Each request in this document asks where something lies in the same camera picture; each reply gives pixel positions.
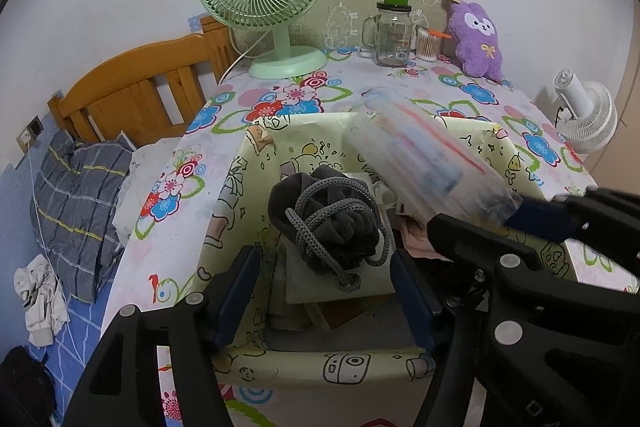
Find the purple plush toy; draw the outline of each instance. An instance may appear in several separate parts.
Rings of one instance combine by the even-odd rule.
[[[475,2],[452,2],[449,31],[458,41],[456,56],[462,60],[462,71],[467,76],[502,81],[498,33],[482,6]]]

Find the white pillow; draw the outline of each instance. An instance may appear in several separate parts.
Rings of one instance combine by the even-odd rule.
[[[180,138],[162,138],[156,143],[141,147],[131,156],[129,176],[122,182],[112,221],[123,247],[127,246],[142,205],[158,181],[158,176],[169,163],[179,141]]]

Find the power cord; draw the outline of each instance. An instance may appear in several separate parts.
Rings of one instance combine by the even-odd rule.
[[[558,120],[560,120],[560,111],[564,111],[564,107],[558,107],[558,111],[556,112],[556,122],[554,123],[554,127],[558,127]]]
[[[244,52],[243,54],[241,54],[238,58],[236,58],[236,60],[234,61],[234,63],[233,63],[233,64],[231,64],[231,65],[226,69],[226,71],[222,74],[222,76],[220,77],[220,80],[218,81],[218,83],[219,83],[219,84],[222,84],[222,82],[224,82],[224,81],[225,81],[226,76],[231,72],[231,70],[234,68],[234,66],[235,66],[238,62],[240,62],[240,59],[241,59],[241,58],[245,58],[245,57],[247,56],[247,53],[249,53],[252,49],[254,49],[254,48],[258,45],[258,43],[259,43],[263,38],[265,38],[265,37],[267,36],[267,33],[269,33],[269,32],[264,32],[264,33],[260,36],[260,38],[259,38],[257,41],[255,41],[255,42],[254,42],[254,43],[253,43],[253,44],[252,44],[252,45],[247,49],[247,51],[245,51],[245,52]]]
[[[238,46],[236,45],[236,34],[234,33],[234,30],[231,26],[228,26],[229,28],[229,40],[231,41],[231,47],[233,49],[235,49],[236,53],[238,55],[242,55],[242,51],[240,51],[238,49]],[[245,51],[245,54],[248,53],[251,50],[251,48],[249,48],[247,51]],[[260,55],[245,55],[245,57],[247,58],[256,58],[259,57]]]
[[[69,313],[69,302],[65,297],[65,289],[62,286],[62,282],[60,282],[60,278],[58,277],[58,274],[53,269],[53,265],[51,264],[49,254],[47,253],[47,246],[45,245],[45,242],[44,242],[44,235],[42,234],[42,225],[40,224],[40,216],[38,215],[38,202],[36,201],[35,180],[33,179],[33,163],[31,162],[31,147],[28,142],[27,142],[27,156],[29,157],[29,171],[31,173],[31,193],[33,194],[33,204],[35,205],[35,214],[36,214],[36,220],[38,221],[38,230],[40,231],[40,240],[42,241],[42,250],[44,252],[44,257],[47,258],[47,262],[51,267],[53,276],[56,278],[56,282],[58,283],[58,286],[60,288],[60,293],[62,295],[62,300],[65,302],[66,315],[69,318],[68,322],[66,323],[66,333],[68,333],[69,338],[71,339],[71,344],[74,346],[74,350],[76,351],[76,355],[78,356],[78,362],[80,363],[80,365],[82,365],[82,368],[84,368],[85,366],[84,358],[80,356],[80,352],[78,351],[78,347],[76,346],[76,341],[74,340],[74,336],[71,334],[71,316]]]

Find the fan base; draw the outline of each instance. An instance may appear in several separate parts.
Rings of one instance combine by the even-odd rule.
[[[275,58],[273,50],[254,58],[249,74],[263,80],[290,78],[319,70],[327,60],[326,55],[316,48],[292,46],[291,56],[287,58]]]

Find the gray cloth bag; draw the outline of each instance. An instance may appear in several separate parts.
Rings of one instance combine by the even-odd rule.
[[[287,208],[296,207],[298,198],[306,188],[321,180],[334,177],[345,178],[347,180],[346,183],[349,184],[359,184],[367,192],[367,185],[364,182],[348,178],[326,165],[319,166],[311,174],[298,172],[288,176],[271,189],[268,214],[273,226],[280,230],[292,243],[296,244],[298,230],[287,217]],[[315,192],[303,203],[302,213],[299,212],[299,215],[306,221],[309,216],[323,207],[349,199],[360,200],[362,203],[367,204],[366,197],[358,190],[342,184],[329,183],[326,188]],[[375,255],[376,245],[380,240],[378,230],[379,223],[371,211],[364,212],[346,208],[326,216],[312,230],[312,233],[342,269],[350,270],[360,266],[363,259]],[[312,253],[301,251],[301,256],[307,266],[316,273],[322,274],[332,271],[327,263]]]

